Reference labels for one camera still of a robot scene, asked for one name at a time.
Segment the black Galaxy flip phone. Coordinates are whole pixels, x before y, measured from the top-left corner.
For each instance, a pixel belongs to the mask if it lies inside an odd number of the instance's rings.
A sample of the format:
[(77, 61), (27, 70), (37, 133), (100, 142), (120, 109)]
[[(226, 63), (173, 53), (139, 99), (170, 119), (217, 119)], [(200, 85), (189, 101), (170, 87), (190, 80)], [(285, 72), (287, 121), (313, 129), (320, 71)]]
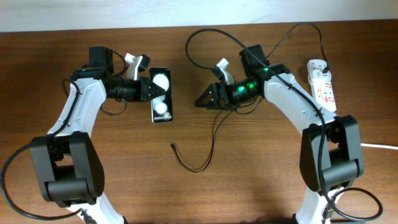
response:
[(165, 93), (151, 101), (152, 122), (165, 123), (174, 119), (172, 106), (172, 82), (170, 69), (167, 67), (151, 67), (149, 69), (150, 79)]

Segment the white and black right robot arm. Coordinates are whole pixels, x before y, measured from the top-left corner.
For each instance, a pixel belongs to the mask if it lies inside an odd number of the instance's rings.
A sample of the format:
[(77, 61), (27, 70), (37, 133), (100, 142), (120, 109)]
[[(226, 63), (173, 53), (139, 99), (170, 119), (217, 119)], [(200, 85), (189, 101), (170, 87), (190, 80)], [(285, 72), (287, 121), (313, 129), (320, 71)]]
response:
[(219, 82), (211, 84), (195, 106), (208, 110), (234, 110), (258, 96), (280, 109), (302, 137), (300, 173), (307, 186), (296, 223), (331, 223), (340, 214), (337, 201), (353, 189), (364, 172), (357, 121), (338, 116), (314, 100), (290, 70), (271, 65), (260, 45), (239, 53), (246, 79), (235, 82), (222, 59), (211, 71)]

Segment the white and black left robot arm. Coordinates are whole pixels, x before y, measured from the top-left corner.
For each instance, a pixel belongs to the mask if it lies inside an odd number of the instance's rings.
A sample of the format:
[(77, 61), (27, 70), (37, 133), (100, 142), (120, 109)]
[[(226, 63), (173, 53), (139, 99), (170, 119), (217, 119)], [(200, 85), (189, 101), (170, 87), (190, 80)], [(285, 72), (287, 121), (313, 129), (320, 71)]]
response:
[(108, 98), (144, 102), (165, 93), (139, 76), (148, 67), (148, 56), (126, 54), (123, 70), (115, 74), (114, 54), (107, 47), (89, 49), (89, 62), (69, 78), (69, 96), (57, 122), (45, 136), (33, 138), (30, 149), (44, 200), (85, 223), (127, 222), (104, 193), (104, 169), (91, 141), (101, 106)]

